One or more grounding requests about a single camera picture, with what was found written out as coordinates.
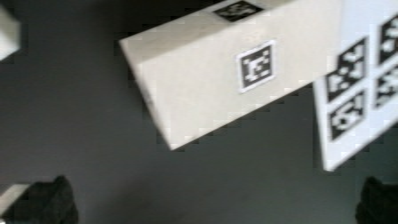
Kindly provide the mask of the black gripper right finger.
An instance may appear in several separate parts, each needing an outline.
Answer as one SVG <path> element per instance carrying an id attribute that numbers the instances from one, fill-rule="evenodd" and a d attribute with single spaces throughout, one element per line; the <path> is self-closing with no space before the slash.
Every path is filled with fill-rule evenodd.
<path id="1" fill-rule="evenodd" d="M 398 184 L 368 177 L 356 208 L 358 224 L 398 224 Z"/>

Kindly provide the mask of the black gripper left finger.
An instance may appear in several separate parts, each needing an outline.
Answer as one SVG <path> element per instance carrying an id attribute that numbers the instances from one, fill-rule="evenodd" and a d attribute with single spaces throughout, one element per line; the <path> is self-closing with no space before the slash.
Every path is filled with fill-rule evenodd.
<path id="1" fill-rule="evenodd" d="M 68 178 L 18 183 L 0 193 L 0 224 L 79 224 Z"/>

